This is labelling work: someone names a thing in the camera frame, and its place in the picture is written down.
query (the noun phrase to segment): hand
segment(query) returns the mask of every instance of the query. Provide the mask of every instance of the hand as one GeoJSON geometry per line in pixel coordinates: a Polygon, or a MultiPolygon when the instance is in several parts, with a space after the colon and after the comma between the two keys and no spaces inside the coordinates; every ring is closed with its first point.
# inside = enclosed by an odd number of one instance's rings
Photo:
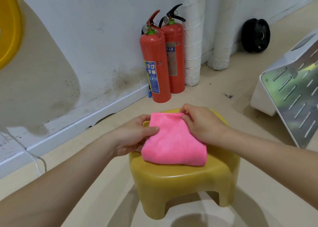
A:
{"type": "Polygon", "coordinates": [[[143,127],[145,121],[150,121],[150,115],[141,115],[126,122],[110,132],[118,139],[114,150],[115,156],[123,156],[132,151],[141,151],[146,139],[159,132],[159,127],[143,127]]]}
{"type": "Polygon", "coordinates": [[[220,146],[220,139],[228,127],[208,108],[184,104],[180,113],[192,135],[209,145],[220,146]]]}

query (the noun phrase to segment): wrapped pipe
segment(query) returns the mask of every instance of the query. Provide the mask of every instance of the wrapped pipe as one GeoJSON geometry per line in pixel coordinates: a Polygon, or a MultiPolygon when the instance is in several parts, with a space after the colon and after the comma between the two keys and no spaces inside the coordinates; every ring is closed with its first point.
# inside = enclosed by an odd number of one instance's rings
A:
{"type": "Polygon", "coordinates": [[[231,47],[237,31],[236,8],[240,1],[220,0],[214,51],[208,61],[208,66],[214,70],[226,69],[229,66],[231,47]]]}
{"type": "Polygon", "coordinates": [[[182,0],[185,30],[185,84],[195,86],[200,82],[202,35],[205,0],[182,0]]]}

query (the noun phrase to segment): pink cloth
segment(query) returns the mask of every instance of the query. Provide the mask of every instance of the pink cloth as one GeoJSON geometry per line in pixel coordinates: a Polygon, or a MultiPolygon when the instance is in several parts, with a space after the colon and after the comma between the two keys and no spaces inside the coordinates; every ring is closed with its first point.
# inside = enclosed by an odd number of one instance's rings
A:
{"type": "Polygon", "coordinates": [[[190,133],[182,120],[183,114],[151,114],[149,126],[159,126],[160,131],[145,142],[141,150],[145,161],[158,164],[205,165],[206,145],[190,133]]]}

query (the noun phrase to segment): baseboard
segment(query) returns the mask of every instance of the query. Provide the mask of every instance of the baseboard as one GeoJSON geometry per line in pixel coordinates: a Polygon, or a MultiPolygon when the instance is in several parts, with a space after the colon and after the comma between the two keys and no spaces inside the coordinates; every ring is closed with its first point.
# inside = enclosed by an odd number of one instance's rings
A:
{"type": "MultiPolygon", "coordinates": [[[[95,125],[100,119],[110,114],[117,113],[118,111],[147,96],[148,91],[149,87],[148,85],[145,85],[121,98],[120,100],[103,107],[89,116],[47,137],[43,141],[40,141],[39,143],[29,147],[28,151],[36,156],[43,156],[63,143],[71,140],[80,133],[86,131],[89,126],[95,125]]],[[[32,159],[30,158],[30,155],[28,155],[26,152],[19,152],[14,156],[0,162],[0,179],[14,172],[15,170],[18,170],[31,161],[32,159]]]]}
{"type": "MultiPolygon", "coordinates": [[[[314,0],[304,0],[301,3],[298,3],[288,9],[286,9],[285,11],[279,13],[276,16],[273,16],[272,18],[268,19],[267,22],[269,25],[272,25],[274,23],[276,23],[277,21],[279,21],[280,19],[283,19],[285,16],[288,16],[289,14],[296,12],[297,10],[299,10],[300,8],[308,5],[309,3],[313,2],[314,0]]],[[[236,44],[233,44],[231,47],[231,54],[235,53],[238,50],[241,50],[241,41],[238,41],[236,44]]],[[[207,62],[209,60],[209,58],[211,57],[211,55],[213,54],[213,50],[211,49],[210,51],[202,54],[201,56],[201,64],[204,64],[205,62],[207,62]]]]}

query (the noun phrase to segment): person's left arm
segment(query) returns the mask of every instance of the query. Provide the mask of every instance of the person's left arm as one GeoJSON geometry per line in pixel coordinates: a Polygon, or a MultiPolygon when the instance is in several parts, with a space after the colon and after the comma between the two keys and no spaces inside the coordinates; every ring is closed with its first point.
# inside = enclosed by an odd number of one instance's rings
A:
{"type": "Polygon", "coordinates": [[[0,226],[60,226],[116,156],[140,150],[159,131],[143,127],[141,115],[101,136],[81,151],[0,201],[0,226]]]}

